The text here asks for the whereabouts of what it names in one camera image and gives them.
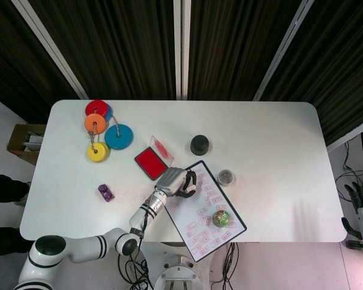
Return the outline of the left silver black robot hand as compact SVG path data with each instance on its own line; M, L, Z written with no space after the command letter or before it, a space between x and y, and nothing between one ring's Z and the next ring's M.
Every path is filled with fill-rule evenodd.
M156 183L155 190L167 197L190 198L197 191L197 175L191 170L170 167Z

